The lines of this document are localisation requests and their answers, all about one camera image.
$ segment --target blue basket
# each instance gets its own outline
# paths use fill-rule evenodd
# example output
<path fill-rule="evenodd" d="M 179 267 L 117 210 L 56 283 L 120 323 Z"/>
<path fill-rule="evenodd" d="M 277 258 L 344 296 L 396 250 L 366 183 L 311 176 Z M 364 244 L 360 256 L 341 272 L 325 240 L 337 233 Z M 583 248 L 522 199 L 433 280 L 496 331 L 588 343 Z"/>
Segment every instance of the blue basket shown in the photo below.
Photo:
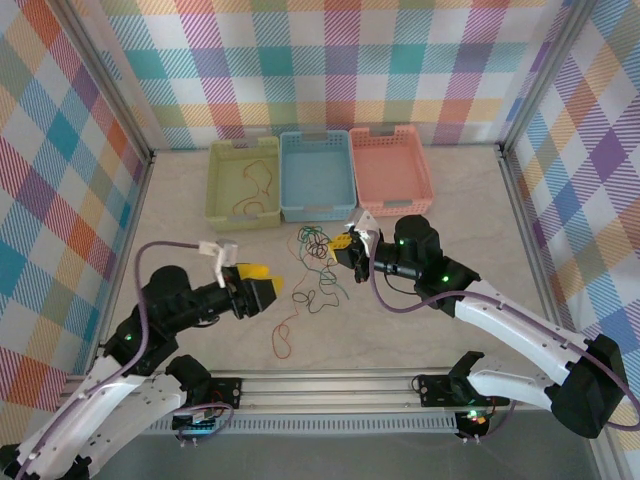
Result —
<path fill-rule="evenodd" d="M 346 220 L 356 203 L 348 132 L 280 135 L 280 205 L 285 221 Z"/>

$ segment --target pink basket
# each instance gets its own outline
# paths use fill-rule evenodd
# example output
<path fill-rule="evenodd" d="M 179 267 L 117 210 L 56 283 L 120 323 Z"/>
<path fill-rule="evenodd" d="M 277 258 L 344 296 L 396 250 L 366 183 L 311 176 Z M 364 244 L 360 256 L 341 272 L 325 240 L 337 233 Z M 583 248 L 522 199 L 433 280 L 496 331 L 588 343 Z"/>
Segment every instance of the pink basket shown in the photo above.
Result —
<path fill-rule="evenodd" d="M 415 127 L 353 128 L 349 135 L 360 206 L 374 216 L 425 213 L 434 195 Z"/>

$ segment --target plaid wall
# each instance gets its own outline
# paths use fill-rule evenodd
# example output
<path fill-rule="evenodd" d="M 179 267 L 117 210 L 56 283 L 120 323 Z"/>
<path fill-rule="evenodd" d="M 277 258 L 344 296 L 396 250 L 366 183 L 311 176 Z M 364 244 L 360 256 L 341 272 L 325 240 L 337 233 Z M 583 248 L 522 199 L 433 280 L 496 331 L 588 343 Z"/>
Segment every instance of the plaid wall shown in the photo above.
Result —
<path fill-rule="evenodd" d="M 494 142 L 561 24 L 544 38 L 561 0 L 74 3 L 151 143 L 176 149 L 383 122 Z"/>
<path fill-rule="evenodd" d="M 80 373 L 142 163 L 44 0 L 0 0 L 0 444 Z"/>
<path fill-rule="evenodd" d="M 600 0 L 515 164 L 562 321 L 614 338 L 640 394 L 640 0 Z M 629 409 L 618 416 L 635 422 Z M 620 434 L 640 478 L 640 435 Z"/>

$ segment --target tangled rubber bands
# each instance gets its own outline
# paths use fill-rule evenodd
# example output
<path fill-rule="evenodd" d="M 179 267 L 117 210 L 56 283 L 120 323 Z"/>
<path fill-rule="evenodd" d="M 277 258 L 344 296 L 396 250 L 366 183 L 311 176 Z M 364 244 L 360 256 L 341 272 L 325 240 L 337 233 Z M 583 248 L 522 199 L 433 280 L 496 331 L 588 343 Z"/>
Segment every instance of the tangled rubber bands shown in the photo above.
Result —
<path fill-rule="evenodd" d="M 267 173 L 269 174 L 269 181 L 267 182 L 267 186 L 264 188 L 260 188 L 260 185 L 258 184 L 258 181 L 251 175 L 251 172 L 249 171 L 249 169 L 251 167 L 253 167 L 254 165 L 262 165 L 262 167 L 267 171 Z M 231 207 L 231 211 L 233 212 L 234 215 L 239 215 L 239 213 L 236 211 L 236 209 L 242 205 L 244 202 L 247 202 L 244 204 L 244 206 L 242 207 L 242 213 L 244 213 L 245 215 L 248 214 L 247 212 L 247 208 L 250 205 L 259 205 L 262 208 L 262 212 L 259 213 L 265 213 L 265 208 L 264 208 L 264 203 L 262 201 L 257 201 L 256 199 L 261 195 L 264 194 L 267 196 L 267 198 L 271 197 L 271 194 L 269 193 L 269 187 L 271 187 L 271 183 L 273 182 L 273 174 L 271 173 L 271 170 L 269 170 L 269 168 L 267 167 L 267 164 L 264 163 L 264 160 L 256 160 L 253 163 L 250 163 L 249 165 L 247 165 L 246 167 L 244 167 L 244 170 L 242 171 L 242 176 L 244 178 L 248 178 L 249 180 L 251 180 L 253 183 L 255 183 L 256 185 L 256 193 L 255 195 L 252 195 L 250 197 L 247 198 L 243 198 L 242 200 L 240 200 L 239 202 L 237 202 L 233 207 Z"/>
<path fill-rule="evenodd" d="M 304 265 L 306 271 L 300 281 L 293 287 L 291 293 L 291 300 L 293 301 L 293 308 L 295 313 L 285 318 L 280 324 L 276 325 L 271 333 L 271 346 L 273 347 L 273 353 L 280 360 L 284 360 L 291 356 L 292 347 L 289 343 L 289 335 L 291 330 L 287 322 L 300 315 L 298 306 L 303 305 L 307 309 L 309 314 L 314 315 L 320 312 L 324 307 L 339 307 L 340 297 L 335 292 L 335 288 L 342 291 L 345 298 L 349 300 L 349 295 L 346 290 L 338 283 L 338 278 L 331 270 L 331 267 L 337 265 L 335 260 L 329 255 L 329 242 L 331 239 L 322 231 L 322 227 L 302 227 L 298 231 L 298 252 L 294 252 L 291 249 L 290 241 L 293 234 L 287 240 L 287 249 L 289 253 L 299 262 Z M 314 262 L 320 264 L 319 268 L 313 266 Z M 308 292 L 298 290 L 300 285 L 304 283 L 309 273 L 315 273 L 318 275 L 318 288 L 320 294 L 324 297 L 328 297 L 330 300 L 326 301 L 320 306 L 314 301 L 319 298 L 319 294 L 316 289 L 310 289 Z M 281 355 L 276 348 L 276 338 L 280 338 L 287 347 L 285 355 Z"/>

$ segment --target yellow basket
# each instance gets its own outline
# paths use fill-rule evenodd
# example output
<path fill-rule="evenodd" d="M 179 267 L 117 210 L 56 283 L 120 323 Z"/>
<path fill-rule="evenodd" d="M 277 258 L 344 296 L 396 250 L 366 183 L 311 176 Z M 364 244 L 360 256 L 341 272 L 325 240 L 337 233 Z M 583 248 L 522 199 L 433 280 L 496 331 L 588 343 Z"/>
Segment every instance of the yellow basket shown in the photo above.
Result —
<path fill-rule="evenodd" d="M 277 137 L 213 142 L 205 216 L 218 231 L 280 225 Z"/>

